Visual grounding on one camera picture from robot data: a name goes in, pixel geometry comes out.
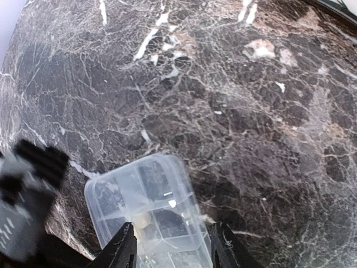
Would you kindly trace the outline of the clear plastic pill organizer box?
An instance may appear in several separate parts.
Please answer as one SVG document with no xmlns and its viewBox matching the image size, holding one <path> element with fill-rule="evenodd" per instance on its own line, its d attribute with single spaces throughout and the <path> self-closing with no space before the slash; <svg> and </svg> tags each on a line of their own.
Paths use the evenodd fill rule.
<svg viewBox="0 0 357 268">
<path fill-rule="evenodd" d="M 138 267 L 212 267 L 210 237 L 184 163 L 153 154 L 85 184 L 84 196 L 101 247 L 126 222 L 137 239 Z M 150 213 L 138 230 L 136 214 Z"/>
</svg>

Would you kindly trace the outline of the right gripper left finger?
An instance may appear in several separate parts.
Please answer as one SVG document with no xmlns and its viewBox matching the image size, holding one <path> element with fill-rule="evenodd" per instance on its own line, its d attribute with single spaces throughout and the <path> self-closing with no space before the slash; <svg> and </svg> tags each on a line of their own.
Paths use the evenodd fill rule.
<svg viewBox="0 0 357 268">
<path fill-rule="evenodd" d="M 136 264 L 137 239 L 133 225 L 126 222 L 85 268 L 135 268 Z"/>
</svg>

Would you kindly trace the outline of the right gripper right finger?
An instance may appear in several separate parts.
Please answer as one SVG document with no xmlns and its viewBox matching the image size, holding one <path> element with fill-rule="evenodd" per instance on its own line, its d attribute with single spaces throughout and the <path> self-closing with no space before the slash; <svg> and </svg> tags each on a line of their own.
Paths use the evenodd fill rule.
<svg viewBox="0 0 357 268">
<path fill-rule="evenodd" d="M 223 222 L 211 229 L 211 259 L 214 268 L 263 268 Z"/>
</svg>

